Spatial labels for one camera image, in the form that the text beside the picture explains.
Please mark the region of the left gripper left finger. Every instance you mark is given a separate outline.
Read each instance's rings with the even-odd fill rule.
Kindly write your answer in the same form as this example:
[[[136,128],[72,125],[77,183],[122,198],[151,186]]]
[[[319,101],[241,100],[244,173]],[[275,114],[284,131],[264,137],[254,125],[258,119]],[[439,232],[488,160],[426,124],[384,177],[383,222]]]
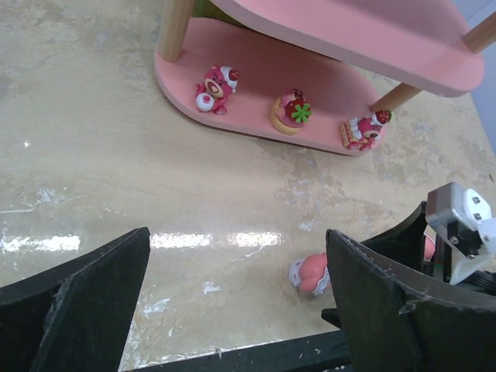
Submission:
[[[3,371],[117,371],[150,255],[134,229],[1,289]]]

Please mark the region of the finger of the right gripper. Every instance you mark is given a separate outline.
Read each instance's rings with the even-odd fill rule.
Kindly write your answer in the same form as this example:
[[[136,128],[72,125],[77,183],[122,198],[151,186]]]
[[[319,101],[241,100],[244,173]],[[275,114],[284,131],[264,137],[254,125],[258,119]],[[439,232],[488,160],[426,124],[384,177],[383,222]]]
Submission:
[[[405,220],[362,245],[399,264],[424,274],[426,201],[421,201],[415,211]]]

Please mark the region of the red pink cake toy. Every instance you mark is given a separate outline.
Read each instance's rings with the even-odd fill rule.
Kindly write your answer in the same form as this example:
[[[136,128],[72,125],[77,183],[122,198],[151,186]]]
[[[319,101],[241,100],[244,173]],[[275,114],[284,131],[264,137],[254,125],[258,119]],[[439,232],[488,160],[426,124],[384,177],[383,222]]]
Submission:
[[[229,96],[236,92],[238,70],[214,64],[205,74],[204,80],[195,85],[195,104],[200,112],[213,112],[216,115],[227,113]]]

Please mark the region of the round pink flower toy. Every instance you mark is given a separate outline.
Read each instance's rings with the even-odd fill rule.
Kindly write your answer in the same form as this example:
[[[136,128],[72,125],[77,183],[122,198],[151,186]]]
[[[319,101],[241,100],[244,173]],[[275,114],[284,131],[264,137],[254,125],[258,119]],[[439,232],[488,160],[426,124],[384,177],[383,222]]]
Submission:
[[[284,135],[299,133],[312,115],[312,108],[299,89],[291,89],[278,97],[270,110],[272,126]]]

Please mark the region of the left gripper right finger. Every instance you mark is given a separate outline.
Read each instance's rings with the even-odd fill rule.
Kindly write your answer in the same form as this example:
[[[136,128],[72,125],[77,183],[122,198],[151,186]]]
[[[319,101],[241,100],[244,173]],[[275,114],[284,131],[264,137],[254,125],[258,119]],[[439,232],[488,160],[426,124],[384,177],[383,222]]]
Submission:
[[[355,371],[493,371],[495,298],[443,283],[330,229],[332,292]]]

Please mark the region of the pink white toy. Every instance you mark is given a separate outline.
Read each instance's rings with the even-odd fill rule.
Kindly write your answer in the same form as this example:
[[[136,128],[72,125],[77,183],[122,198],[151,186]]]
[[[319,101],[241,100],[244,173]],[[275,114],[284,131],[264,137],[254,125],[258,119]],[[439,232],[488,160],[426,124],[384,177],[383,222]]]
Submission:
[[[314,253],[305,259],[293,260],[288,268],[288,279],[299,291],[322,295],[331,287],[325,253]]]

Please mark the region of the pink pig toy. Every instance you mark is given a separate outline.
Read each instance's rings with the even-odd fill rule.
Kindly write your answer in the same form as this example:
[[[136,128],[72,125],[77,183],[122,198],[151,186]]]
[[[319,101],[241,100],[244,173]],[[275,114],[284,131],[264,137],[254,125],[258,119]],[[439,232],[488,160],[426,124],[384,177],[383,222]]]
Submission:
[[[436,252],[436,242],[429,235],[424,234],[424,257],[423,260],[430,261]]]

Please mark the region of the red white strawberry toy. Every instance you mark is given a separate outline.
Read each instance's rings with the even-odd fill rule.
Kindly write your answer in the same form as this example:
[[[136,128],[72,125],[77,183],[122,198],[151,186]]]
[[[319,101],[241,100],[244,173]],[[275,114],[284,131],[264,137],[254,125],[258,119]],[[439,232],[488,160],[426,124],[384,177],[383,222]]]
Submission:
[[[390,110],[378,110],[361,119],[349,119],[339,128],[343,146],[348,150],[370,150],[380,139],[381,130],[391,119]]]

